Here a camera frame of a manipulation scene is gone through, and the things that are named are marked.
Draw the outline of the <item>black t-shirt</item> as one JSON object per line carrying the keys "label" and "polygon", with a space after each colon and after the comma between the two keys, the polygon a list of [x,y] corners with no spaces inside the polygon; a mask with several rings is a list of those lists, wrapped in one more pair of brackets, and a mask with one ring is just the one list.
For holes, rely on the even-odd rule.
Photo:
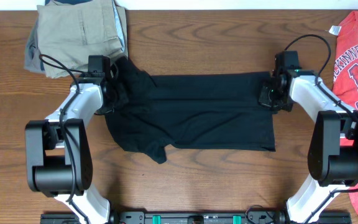
{"label": "black t-shirt", "polygon": [[168,145],[275,150],[273,113],[258,102],[268,72],[149,75],[125,57],[113,69],[119,98],[105,119],[123,150],[159,164],[167,160]]}

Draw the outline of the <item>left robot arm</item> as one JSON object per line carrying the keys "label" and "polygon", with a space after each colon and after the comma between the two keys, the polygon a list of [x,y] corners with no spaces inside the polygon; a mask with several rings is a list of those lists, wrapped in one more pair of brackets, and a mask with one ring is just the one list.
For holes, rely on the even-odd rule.
{"label": "left robot arm", "polygon": [[119,98],[111,78],[78,78],[63,103],[25,126],[27,183],[65,204],[80,223],[119,223],[111,202],[92,183],[86,128],[96,113],[111,112]]}

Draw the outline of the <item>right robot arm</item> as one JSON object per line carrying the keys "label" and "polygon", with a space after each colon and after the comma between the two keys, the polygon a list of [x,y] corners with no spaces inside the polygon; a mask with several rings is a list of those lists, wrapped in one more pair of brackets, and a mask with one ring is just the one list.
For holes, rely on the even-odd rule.
{"label": "right robot arm", "polygon": [[342,102],[314,71],[273,71],[259,103],[273,111],[290,111],[297,103],[314,122],[309,174],[286,202],[285,223],[317,222],[337,195],[358,192],[358,111]]}

